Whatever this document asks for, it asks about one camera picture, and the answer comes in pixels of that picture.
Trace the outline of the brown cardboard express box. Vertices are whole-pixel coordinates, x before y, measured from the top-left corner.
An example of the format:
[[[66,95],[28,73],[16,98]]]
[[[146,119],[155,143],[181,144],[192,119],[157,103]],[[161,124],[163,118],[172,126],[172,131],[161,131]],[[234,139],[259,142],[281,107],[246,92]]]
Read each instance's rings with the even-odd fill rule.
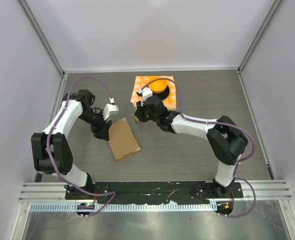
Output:
[[[114,122],[109,128],[108,134],[108,143],[116,162],[120,162],[141,150],[125,117]]]

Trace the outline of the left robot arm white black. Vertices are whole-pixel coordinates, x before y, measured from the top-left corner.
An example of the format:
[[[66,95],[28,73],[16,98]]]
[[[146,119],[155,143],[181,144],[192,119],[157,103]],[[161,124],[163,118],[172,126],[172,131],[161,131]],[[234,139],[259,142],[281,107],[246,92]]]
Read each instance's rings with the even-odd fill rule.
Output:
[[[49,126],[31,137],[35,170],[61,177],[67,184],[76,186],[76,193],[84,200],[93,196],[94,185],[91,176],[74,164],[68,136],[76,120],[80,119],[90,125],[95,138],[108,141],[112,125],[108,118],[119,111],[114,99],[109,100],[103,109],[92,108],[95,96],[89,90],[66,94]]]

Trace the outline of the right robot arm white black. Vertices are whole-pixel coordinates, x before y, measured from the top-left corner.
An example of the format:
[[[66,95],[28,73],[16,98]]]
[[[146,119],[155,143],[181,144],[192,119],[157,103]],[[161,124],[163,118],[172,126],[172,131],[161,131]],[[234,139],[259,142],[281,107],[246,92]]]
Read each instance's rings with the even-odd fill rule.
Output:
[[[207,140],[218,159],[217,172],[212,182],[213,192],[220,198],[231,192],[237,161],[249,142],[241,130],[232,127],[234,122],[229,117],[222,116],[210,124],[200,118],[183,116],[179,111],[168,110],[155,95],[145,101],[138,101],[134,115],[141,123],[153,121],[164,132]]]

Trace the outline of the black round plate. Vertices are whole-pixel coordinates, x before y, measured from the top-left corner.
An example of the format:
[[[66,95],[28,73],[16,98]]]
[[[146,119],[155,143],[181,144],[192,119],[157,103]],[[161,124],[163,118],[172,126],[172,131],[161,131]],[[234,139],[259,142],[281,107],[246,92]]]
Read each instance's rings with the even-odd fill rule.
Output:
[[[170,88],[169,86],[167,86],[164,91],[157,93],[156,95],[158,96],[159,99],[161,99],[162,101],[165,100],[170,94]]]

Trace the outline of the orange checkered cloth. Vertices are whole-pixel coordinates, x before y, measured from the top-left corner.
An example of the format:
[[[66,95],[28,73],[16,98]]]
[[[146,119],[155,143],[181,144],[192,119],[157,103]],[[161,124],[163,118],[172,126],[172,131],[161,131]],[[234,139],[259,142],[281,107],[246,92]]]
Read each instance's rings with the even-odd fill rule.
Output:
[[[174,81],[173,76],[162,76],[162,75],[152,75],[152,76],[136,76],[133,90],[130,98],[130,103],[133,104],[133,106],[136,106],[136,103],[141,100],[141,97],[137,95],[137,92],[144,87],[146,84],[148,84],[150,81],[159,79],[159,78],[167,78]],[[169,86],[170,93],[169,96],[163,100],[164,105],[170,109],[175,110],[177,106],[177,99],[176,99],[176,86],[173,82],[166,80],[167,86]]]

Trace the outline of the orange bowl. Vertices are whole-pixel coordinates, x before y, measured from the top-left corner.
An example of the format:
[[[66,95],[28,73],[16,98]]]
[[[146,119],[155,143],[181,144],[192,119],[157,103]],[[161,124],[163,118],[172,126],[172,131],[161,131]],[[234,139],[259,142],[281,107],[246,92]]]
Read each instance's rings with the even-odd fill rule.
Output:
[[[167,86],[167,81],[165,79],[152,80],[148,84],[148,87],[154,94],[163,93],[166,90]]]

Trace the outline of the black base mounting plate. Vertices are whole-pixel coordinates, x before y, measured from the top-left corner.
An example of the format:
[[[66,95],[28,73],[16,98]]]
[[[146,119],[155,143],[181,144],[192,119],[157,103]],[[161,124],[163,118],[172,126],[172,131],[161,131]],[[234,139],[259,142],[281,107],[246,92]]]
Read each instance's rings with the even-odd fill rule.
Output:
[[[233,182],[227,192],[223,192],[211,181],[125,181],[96,182],[92,192],[98,196],[85,194],[65,185],[66,200],[96,200],[105,204],[111,199],[104,194],[115,192],[111,204],[115,205],[161,205],[171,201],[179,204],[204,204],[210,199],[241,199],[244,197],[241,184]]]

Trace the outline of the aluminium frame rail front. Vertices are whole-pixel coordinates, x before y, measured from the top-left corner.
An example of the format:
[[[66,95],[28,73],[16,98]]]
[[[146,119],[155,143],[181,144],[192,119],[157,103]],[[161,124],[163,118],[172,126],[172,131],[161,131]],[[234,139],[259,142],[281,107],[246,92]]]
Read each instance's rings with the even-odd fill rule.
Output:
[[[257,200],[292,200],[285,180],[251,180]],[[18,201],[57,202],[63,201],[66,189],[63,182],[26,182],[23,184]]]

